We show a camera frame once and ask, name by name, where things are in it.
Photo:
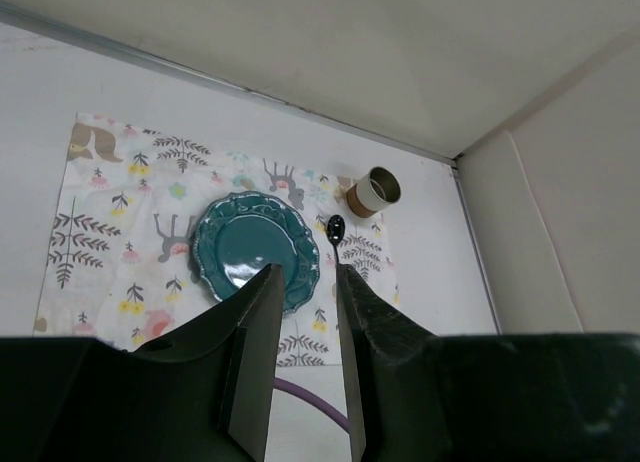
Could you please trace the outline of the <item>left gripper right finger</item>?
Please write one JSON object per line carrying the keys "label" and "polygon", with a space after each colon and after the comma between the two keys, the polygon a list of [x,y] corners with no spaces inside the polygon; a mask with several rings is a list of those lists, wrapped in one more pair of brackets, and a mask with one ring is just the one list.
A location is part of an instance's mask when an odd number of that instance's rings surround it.
{"label": "left gripper right finger", "polygon": [[437,336],[336,271],[355,461],[635,461],[634,334]]}

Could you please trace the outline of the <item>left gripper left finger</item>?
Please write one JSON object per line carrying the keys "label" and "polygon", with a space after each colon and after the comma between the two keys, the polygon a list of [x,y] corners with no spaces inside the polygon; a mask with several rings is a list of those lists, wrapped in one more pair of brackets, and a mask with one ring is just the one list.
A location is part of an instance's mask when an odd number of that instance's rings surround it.
{"label": "left gripper left finger", "polygon": [[5,461],[261,461],[283,306],[270,264],[138,350],[90,337],[1,342]]}

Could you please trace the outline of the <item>animal print cloth napkin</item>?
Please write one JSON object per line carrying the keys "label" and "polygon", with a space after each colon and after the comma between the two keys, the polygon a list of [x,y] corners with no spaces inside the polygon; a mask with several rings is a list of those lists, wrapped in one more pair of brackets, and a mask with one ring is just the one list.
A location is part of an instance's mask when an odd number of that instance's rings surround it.
{"label": "animal print cloth napkin", "polygon": [[[257,191],[300,213],[320,253],[312,299],[284,314],[281,367],[340,361],[332,215],[348,215],[352,180],[289,166],[209,142],[80,114],[71,131],[49,239],[34,331],[95,336],[132,350],[184,324],[217,301],[192,255],[193,234],[209,204]],[[399,288],[385,220],[348,218],[338,248],[381,297]]]}

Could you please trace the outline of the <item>teal scalloped plate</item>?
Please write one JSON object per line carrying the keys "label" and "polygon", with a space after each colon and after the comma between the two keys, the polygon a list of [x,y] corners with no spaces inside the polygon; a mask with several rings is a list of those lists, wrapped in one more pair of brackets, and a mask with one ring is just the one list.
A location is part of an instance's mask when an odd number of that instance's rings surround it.
{"label": "teal scalloped plate", "polygon": [[320,253],[295,209],[257,191],[230,193],[207,207],[193,234],[200,277],[221,302],[268,264],[284,273],[283,313],[307,304],[320,281]]}

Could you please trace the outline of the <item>metal spoon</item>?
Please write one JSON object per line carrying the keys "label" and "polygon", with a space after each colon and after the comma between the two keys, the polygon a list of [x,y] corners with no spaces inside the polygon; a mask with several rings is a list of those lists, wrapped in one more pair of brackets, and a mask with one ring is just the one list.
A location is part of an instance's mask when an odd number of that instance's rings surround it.
{"label": "metal spoon", "polygon": [[339,214],[332,215],[326,224],[325,231],[327,239],[333,248],[335,265],[339,266],[338,248],[344,239],[346,231],[346,224],[343,217]]}

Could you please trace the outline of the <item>brown paper cup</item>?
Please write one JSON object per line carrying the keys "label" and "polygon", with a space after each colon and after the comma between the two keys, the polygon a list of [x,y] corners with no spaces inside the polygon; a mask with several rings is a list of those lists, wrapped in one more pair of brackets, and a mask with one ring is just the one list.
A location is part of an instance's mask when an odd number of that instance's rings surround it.
{"label": "brown paper cup", "polygon": [[402,190],[397,178],[386,168],[376,166],[346,192],[346,203],[353,214],[370,218],[398,203]]}

